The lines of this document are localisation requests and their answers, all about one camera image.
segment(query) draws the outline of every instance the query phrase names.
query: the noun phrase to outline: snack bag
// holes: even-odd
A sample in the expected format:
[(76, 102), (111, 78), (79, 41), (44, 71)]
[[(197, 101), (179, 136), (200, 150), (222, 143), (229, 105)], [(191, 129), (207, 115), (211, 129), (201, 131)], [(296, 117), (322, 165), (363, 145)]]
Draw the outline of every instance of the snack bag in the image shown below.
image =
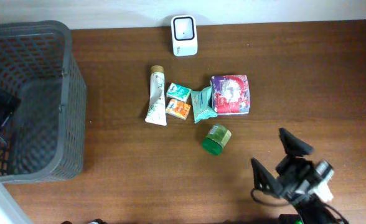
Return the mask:
[(217, 114), (247, 114), (250, 111), (250, 87), (246, 75), (212, 77), (212, 107)]

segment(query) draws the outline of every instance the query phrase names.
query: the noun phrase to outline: gray plastic basket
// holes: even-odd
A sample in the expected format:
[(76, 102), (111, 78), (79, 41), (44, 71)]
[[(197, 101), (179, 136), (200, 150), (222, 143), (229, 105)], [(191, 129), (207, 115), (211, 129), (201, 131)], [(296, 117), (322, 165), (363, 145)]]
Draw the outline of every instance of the gray plastic basket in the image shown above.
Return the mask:
[(67, 180), (83, 169), (87, 89), (57, 21), (0, 25), (0, 88), (21, 99), (0, 134), (0, 181)]

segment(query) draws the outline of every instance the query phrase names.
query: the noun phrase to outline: small orange box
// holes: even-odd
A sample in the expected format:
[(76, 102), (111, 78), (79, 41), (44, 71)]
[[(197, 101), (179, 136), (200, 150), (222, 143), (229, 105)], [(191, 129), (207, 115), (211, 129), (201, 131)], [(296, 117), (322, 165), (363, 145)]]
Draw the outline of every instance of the small orange box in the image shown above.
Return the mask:
[(166, 107), (166, 113), (175, 117), (186, 119), (191, 106), (179, 100), (171, 99)]

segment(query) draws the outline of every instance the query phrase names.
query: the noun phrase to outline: teal packet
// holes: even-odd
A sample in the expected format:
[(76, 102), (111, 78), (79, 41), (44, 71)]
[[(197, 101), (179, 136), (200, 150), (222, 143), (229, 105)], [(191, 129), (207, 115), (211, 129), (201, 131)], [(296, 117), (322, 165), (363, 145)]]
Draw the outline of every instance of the teal packet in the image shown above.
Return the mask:
[(218, 114), (209, 104), (212, 95), (212, 86), (204, 88), (202, 91), (191, 91), (191, 101), (193, 104), (194, 124), (200, 120), (215, 118)]

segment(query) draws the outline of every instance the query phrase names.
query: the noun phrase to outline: jar lid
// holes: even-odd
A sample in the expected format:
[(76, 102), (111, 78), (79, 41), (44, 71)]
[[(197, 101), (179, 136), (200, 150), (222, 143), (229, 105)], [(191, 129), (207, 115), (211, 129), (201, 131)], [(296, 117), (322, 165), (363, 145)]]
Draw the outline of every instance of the jar lid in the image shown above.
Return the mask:
[(209, 138), (204, 139), (204, 141), (202, 142), (202, 147), (215, 156), (219, 155), (223, 150), (221, 145), (217, 144), (214, 140), (211, 140)]

